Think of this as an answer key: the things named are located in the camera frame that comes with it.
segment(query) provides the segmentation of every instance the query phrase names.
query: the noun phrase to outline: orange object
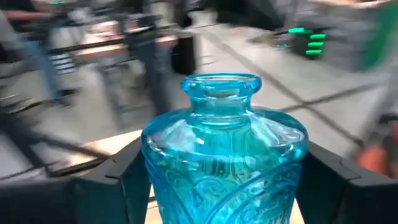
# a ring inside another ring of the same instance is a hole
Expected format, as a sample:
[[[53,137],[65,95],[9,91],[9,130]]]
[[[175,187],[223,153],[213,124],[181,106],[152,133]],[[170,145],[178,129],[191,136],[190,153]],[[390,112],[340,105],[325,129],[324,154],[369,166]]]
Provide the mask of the orange object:
[[[387,160],[386,150],[381,146],[370,146],[357,156],[356,163],[363,168],[387,175]]]

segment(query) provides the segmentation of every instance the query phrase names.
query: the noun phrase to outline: green light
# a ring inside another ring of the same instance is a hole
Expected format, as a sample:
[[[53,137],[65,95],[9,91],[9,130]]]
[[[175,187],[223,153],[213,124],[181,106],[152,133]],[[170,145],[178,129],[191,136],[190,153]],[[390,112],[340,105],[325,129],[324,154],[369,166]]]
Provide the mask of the green light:
[[[298,28],[291,28],[288,30],[288,33],[290,34],[297,34],[297,33],[302,33],[304,32],[304,28],[298,27]]]
[[[326,34],[313,34],[310,36],[310,39],[312,40],[325,39],[326,36],[327,36]]]
[[[65,1],[50,2],[50,4],[63,4]]]
[[[308,43],[309,47],[322,47],[323,46],[323,42],[311,42]]]
[[[306,55],[320,55],[322,50],[308,50],[305,52]]]

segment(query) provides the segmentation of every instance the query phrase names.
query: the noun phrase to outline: blue glass bottle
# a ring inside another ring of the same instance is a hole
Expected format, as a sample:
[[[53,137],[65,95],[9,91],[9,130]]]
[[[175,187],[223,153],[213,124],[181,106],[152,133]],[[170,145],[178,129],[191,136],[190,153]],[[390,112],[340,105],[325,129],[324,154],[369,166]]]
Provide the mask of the blue glass bottle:
[[[251,107],[261,87],[255,75],[192,75],[181,86],[191,108],[156,117],[142,133],[163,223],[289,223],[305,128]]]

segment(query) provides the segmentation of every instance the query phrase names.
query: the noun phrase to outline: green led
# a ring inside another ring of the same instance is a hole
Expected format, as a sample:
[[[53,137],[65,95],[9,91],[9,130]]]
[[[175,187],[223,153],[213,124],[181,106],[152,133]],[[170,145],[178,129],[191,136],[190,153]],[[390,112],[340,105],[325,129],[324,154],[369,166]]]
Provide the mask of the green led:
[[[326,34],[313,34],[310,36],[310,39],[317,40],[317,39],[325,39]]]
[[[309,47],[322,47],[323,46],[323,42],[311,42],[308,43]]]
[[[306,55],[320,55],[322,50],[308,50],[305,52]]]
[[[291,29],[288,30],[288,32],[289,32],[290,34],[302,33],[302,32],[304,32],[304,28],[302,28],[302,27],[291,28]]]

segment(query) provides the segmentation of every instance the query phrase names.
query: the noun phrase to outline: green object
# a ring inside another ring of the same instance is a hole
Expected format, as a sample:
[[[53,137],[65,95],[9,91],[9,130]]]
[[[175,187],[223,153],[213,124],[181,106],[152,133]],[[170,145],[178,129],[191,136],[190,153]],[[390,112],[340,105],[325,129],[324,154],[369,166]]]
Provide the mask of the green object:
[[[396,30],[396,22],[398,16],[398,3],[392,1],[378,9],[377,24],[378,30],[374,34],[374,38],[368,44],[367,52],[361,60],[362,70],[370,69],[383,62],[389,50],[391,50],[391,42]]]
[[[313,34],[310,36],[310,39],[312,40],[324,40],[326,39],[326,34]]]
[[[306,55],[320,55],[322,50],[307,50],[305,52]]]
[[[323,42],[311,42],[308,43],[309,47],[322,47],[323,46]]]
[[[297,28],[290,28],[288,31],[290,34],[312,34],[312,30],[306,30],[302,27],[297,27]]]
[[[302,32],[304,32],[304,28],[302,28],[302,27],[298,27],[298,28],[291,28],[291,29],[289,29],[288,30],[288,33],[290,33],[290,34],[297,34],[297,33],[302,33]]]

